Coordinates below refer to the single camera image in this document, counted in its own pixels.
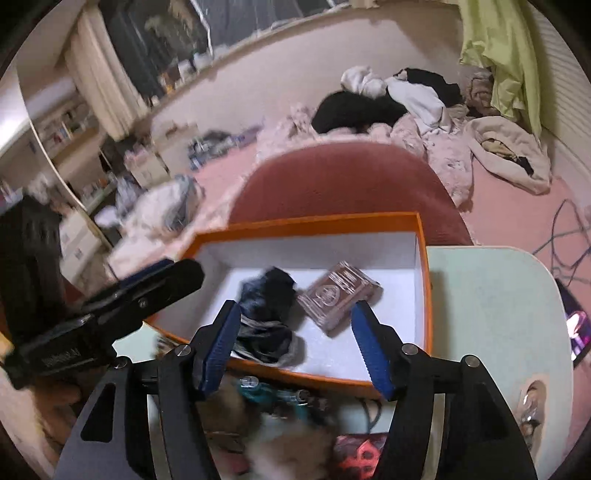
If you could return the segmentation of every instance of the smartphone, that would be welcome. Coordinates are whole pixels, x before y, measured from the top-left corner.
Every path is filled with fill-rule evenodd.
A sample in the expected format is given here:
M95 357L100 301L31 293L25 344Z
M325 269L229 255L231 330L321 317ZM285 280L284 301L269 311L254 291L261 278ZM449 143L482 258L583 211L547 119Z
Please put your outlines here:
M576 367L580 361L587 355L591 349L591 322L587 313L583 310L581 304L573 297L569 289L555 278L560 298L566 312L566 326L569 330L571 358L573 367Z

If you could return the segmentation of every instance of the shoebox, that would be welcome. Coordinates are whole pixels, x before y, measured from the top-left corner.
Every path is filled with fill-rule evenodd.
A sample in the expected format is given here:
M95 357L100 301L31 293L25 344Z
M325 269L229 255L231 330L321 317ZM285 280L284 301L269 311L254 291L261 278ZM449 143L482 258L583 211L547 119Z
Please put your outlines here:
M418 213L335 215L230 226L195 237L184 255L201 263L200 290L150 320L173 340L188 342L212 323L227 299L238 300L241 284L278 267L305 290L329 269L348 262L381 285L370 303L378 320L403 342L431 352L431 286ZM293 365L270 367L237 358L228 368L303 388L335 390L368 398L379 395L345 319L328 335L309 317L288 325L300 337Z

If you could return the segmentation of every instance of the desk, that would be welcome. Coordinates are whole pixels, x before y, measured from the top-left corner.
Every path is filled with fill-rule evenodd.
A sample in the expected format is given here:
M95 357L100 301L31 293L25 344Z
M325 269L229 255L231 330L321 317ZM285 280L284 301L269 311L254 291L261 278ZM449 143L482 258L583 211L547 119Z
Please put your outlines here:
M539 479L546 480L562 460L573 399L570 340L556 284L542 263L513 248L429 247L427 253L433 355L480 357L511 408L531 380L545 380L546 420L535 466ZM156 335L144 325L114 346L120 355L146 360ZM388 430L394 408L387 407L376 432ZM343 410L349 432L361 427L359 410Z

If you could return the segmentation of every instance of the green curtain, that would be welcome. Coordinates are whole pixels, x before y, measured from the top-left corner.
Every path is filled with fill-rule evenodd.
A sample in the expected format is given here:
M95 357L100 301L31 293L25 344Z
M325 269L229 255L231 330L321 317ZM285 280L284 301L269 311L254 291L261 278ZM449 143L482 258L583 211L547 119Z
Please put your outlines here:
M492 106L513 121L522 111L539 137L540 82L534 45L519 0L458 0L464 25L460 62L491 67Z

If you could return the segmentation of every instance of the black robotic device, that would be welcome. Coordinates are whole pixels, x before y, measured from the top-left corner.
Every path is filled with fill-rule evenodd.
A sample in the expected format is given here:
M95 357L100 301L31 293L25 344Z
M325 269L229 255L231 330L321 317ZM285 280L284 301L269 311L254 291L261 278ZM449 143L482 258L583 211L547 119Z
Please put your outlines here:
M73 307L63 298L59 219L23 197L0 216L0 293L14 350L5 369L15 388L37 376L68 377L110 365L67 441L56 480L155 479L146 395L158 395L173 480L218 480L196 401L216 391L240 326L226 301L213 324L162 360L116 357L114 340L149 315L198 290L193 260L163 261ZM364 301L352 328L376 389L397 400L374 479L419 480L430 438L433 400L446 394L437 479L535 480L530 453L509 407L481 361L432 358L381 325Z

